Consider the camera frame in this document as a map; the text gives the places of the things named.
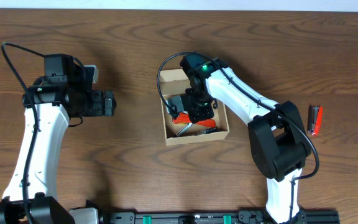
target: open cardboard box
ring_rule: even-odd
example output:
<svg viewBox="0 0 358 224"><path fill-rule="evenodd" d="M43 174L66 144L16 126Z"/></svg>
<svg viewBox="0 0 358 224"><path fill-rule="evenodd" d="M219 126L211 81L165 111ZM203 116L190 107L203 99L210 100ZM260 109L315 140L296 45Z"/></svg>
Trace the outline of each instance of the open cardboard box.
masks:
<svg viewBox="0 0 358 224"><path fill-rule="evenodd" d="M160 87L165 100L179 94L185 93L190 87L190 81L182 69L166 70L160 74ZM199 131L208 129L201 125L194 124L181 137L173 137L184 124L174 124L171 115L168 114L166 106L161 101L162 119L165 131L165 143L167 146L177 144L188 144L194 142L204 142L225 139L229 134L229 124L227 123L226 108L222 102L218 100L218 108L214 109L214 120L218 131L210 134L202 134L195 136Z"/></svg>

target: black cable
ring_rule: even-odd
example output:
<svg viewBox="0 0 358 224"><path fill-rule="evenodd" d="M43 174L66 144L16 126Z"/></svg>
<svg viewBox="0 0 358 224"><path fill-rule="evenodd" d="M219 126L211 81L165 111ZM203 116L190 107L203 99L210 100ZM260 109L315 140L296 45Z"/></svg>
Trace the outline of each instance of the black cable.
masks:
<svg viewBox="0 0 358 224"><path fill-rule="evenodd" d="M33 101L32 98L30 98L30 96L28 94L29 90L27 89L26 85L24 84L24 82L23 82L22 78L20 77L19 73L16 71L16 69L13 66L12 62L9 60L9 57L7 56L6 51L5 51L5 45L15 47L15 48L18 48L18 49L21 49L21 50L25 50L26 52L30 52L30 53L36 54L38 56L41 56L41 57L45 57L45 56L43 54L40 54L40 53L35 52L33 50L27 49L25 47L21 47L21 46L16 45L16 44L3 42L2 45L1 45L2 54L4 55L4 58L5 58L6 62L7 62L7 64L9 65L9 67L11 68L13 74L16 76L17 80L21 84L21 86L22 86L22 88L24 90L25 97L30 102L31 108L32 108L32 111L33 111L33 114L34 114L34 131L32 133L29 153L27 154L27 158L25 159L25 165L24 165L24 171L23 171L23 179L22 179L24 211L25 211L25 215L27 216L27 219L29 220L29 223L33 224L33 220L32 220L30 209L29 209L29 194L28 194L28 181L29 180L28 180L28 174L29 174L29 168L30 168L30 162L31 162L32 153L34 151L35 139L37 138L37 133L38 133L38 130L39 130L39 121L38 121L38 115L37 115L37 110L35 109L34 101Z"/></svg>
<svg viewBox="0 0 358 224"><path fill-rule="evenodd" d="M84 65L76 57L73 57L73 60L80 65L81 70L82 70L82 81L85 82L85 80L86 80L86 71L85 71Z"/></svg>
<svg viewBox="0 0 358 224"><path fill-rule="evenodd" d="M68 127L69 128L74 128L77 127L78 125L82 124L84 122L84 117L80 116L81 121L78 124L71 124Z"/></svg>
<svg viewBox="0 0 358 224"><path fill-rule="evenodd" d="M32 85L41 85L42 81L44 80L44 77L38 77Z"/></svg>
<svg viewBox="0 0 358 224"><path fill-rule="evenodd" d="M281 119L283 119L284 121L286 121L288 124L290 124L291 126L293 126L301 135L302 137L305 139L305 141L309 144L310 148L311 148L311 151L313 152L313 155L314 155L314 159L316 161L316 165L314 167L314 171L310 174L307 174L307 175L302 175L300 177L294 177L292 178L291 180L291 206L290 206L290 218L289 218L289 221L291 223L291 220L292 220L292 210L293 210L293 191L294 191L294 187L295 187L295 181L296 180L302 180L302 179L307 179L307 178L310 178L314 175L316 175L318 169L319 169L319 165L320 165L320 162L319 162L319 158L318 158L318 153L317 153L317 150L316 150L316 147L314 146L314 144L311 142L310 138L306 135L306 133L304 131L302 131L298 124L292 120L290 117L286 116L285 114L282 114L280 113L279 111L263 104L260 100L254 98L254 96L252 96L250 93L246 92L245 90L243 90L236 82L234 82L232 80L232 78L230 78L226 72L223 70L223 68L217 63L215 62L212 58L206 56L206 55L203 55L203 54L200 54L200 53L197 53L197 52L180 52L180 53L177 53L177 54L174 54L174 55L171 55L169 58L165 59L165 61L161 64L159 70L158 70L158 74L157 74L157 88L158 88L158 93L160 94L160 97L161 97L161 100L163 101L163 103L165 104L165 106L167 106L167 108L169 110L173 110L175 111L175 108L174 107L170 107L168 105L168 103L164 100L163 96L162 96L162 93L161 93L161 89L160 89L160 73L162 71L162 68L163 66L171 59L177 57L177 56L181 56L181 55L198 55L200 57L203 57L207 60L209 60L213 65L217 66L219 68L219 70L222 72L222 74L227 78L227 80L229 81L229 83L233 84L234 87L236 87L241 93L243 93L245 96L247 96L248 98L250 98L252 101L254 101L255 103L257 103L259 106L265 108L266 110L269 110L270 112L276 114L278 117L280 117Z"/></svg>

